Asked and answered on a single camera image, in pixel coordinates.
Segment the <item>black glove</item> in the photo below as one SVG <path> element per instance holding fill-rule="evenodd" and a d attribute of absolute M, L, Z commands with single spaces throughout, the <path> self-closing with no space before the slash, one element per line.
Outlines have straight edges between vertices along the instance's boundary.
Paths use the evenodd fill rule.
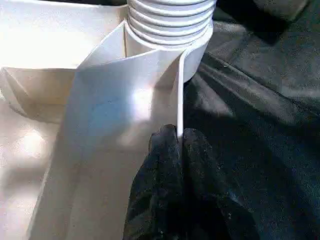
<path fill-rule="evenodd" d="M 130 193 L 124 240 L 259 239 L 251 214 L 232 199 L 204 135 L 173 125 L 151 136 Z"/>

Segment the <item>white flexible hose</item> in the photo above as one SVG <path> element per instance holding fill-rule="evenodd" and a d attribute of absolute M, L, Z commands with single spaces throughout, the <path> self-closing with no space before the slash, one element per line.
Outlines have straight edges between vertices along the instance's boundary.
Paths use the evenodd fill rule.
<path fill-rule="evenodd" d="M 217 0 L 128 0 L 128 23 L 144 41 L 192 44 L 208 28 Z"/>

